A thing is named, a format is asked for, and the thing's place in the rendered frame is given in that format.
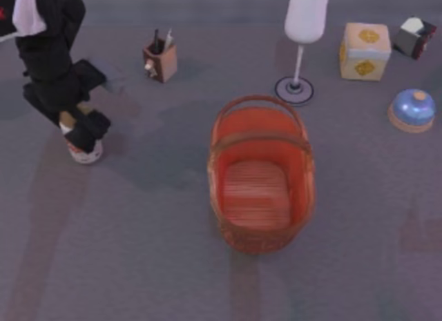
red logo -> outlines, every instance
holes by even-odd
[[[0,21],[4,21],[6,19],[5,8],[0,7]]]

blue dome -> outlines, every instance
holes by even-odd
[[[393,101],[394,115],[403,123],[422,126],[430,123],[436,114],[436,105],[431,96],[417,89],[400,92]]]

person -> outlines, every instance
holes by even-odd
[[[86,14],[82,0],[0,0],[0,41],[15,38],[30,83],[23,96],[60,128],[73,159],[96,162],[111,121],[85,105],[106,76],[70,51]]]

blue bell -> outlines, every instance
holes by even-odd
[[[393,125],[408,133],[422,133],[430,129],[435,114],[433,98],[417,89],[400,92],[388,109],[388,117]]]

red basket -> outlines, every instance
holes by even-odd
[[[249,106],[266,101],[282,110]],[[314,161],[295,110],[266,95],[241,97],[215,121],[208,163],[211,204],[220,231],[248,254],[277,251],[294,239],[314,206]]]

